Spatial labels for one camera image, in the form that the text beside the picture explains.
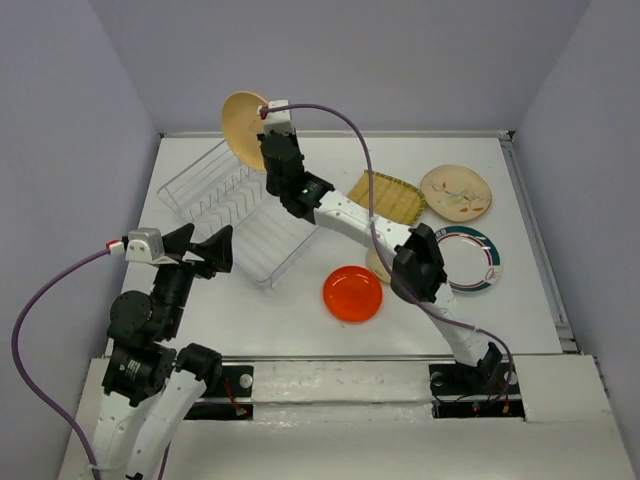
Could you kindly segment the tan round plate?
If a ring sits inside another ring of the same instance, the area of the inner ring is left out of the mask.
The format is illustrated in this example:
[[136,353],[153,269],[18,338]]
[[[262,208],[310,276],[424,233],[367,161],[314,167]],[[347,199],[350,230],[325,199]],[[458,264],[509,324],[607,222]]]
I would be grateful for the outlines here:
[[268,101],[249,91],[231,94],[221,111],[221,127],[231,152],[247,167],[264,173],[264,161],[258,135],[263,133],[260,110]]

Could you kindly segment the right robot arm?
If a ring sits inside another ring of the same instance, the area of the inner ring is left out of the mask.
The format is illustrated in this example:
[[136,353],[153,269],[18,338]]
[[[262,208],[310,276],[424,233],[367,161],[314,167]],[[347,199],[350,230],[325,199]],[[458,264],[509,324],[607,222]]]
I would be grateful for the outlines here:
[[262,133],[257,139],[269,194],[292,216],[376,250],[391,268],[393,292],[427,314],[449,344],[461,376],[471,383],[491,380],[502,354],[482,329],[462,320],[433,230],[423,223],[410,227],[372,215],[307,171],[294,134]]

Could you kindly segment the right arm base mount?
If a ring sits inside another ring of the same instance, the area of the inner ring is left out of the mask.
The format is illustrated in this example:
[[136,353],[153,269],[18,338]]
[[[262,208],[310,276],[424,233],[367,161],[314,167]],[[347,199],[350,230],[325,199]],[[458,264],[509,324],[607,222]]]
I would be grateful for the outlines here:
[[517,373],[507,362],[486,382],[464,365],[431,364],[429,387],[435,419],[525,418]]

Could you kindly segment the woven bamboo tray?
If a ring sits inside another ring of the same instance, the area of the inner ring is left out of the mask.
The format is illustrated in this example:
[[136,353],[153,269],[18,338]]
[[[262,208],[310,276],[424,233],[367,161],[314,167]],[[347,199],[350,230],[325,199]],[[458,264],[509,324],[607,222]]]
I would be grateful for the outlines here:
[[377,215],[393,222],[413,225],[427,208],[424,194],[398,178],[373,173],[373,206]]

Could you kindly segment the white wire dish rack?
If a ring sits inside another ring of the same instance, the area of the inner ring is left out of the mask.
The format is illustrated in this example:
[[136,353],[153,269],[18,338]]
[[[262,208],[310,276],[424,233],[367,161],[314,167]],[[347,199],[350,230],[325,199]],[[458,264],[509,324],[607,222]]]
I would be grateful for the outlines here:
[[268,194],[266,175],[244,165],[219,141],[157,191],[177,216],[195,225],[198,242],[230,225],[234,266],[271,289],[320,233]]

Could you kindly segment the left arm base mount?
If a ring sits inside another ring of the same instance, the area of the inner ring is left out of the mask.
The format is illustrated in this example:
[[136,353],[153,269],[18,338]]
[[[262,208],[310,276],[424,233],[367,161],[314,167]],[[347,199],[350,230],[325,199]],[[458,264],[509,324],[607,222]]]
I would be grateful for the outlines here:
[[253,419],[254,367],[224,364],[215,387],[207,388],[187,412],[187,421],[249,421]]

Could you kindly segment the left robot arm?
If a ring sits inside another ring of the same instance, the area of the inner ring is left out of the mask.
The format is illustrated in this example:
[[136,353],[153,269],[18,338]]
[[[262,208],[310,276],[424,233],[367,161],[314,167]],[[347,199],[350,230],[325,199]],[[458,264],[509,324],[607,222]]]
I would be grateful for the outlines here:
[[192,285],[233,266],[230,225],[201,243],[187,223],[167,234],[140,228],[108,243],[110,253],[155,268],[149,292],[121,293],[110,308],[112,342],[91,441],[91,472],[100,479],[148,479],[190,408],[222,377],[221,355],[176,338]]

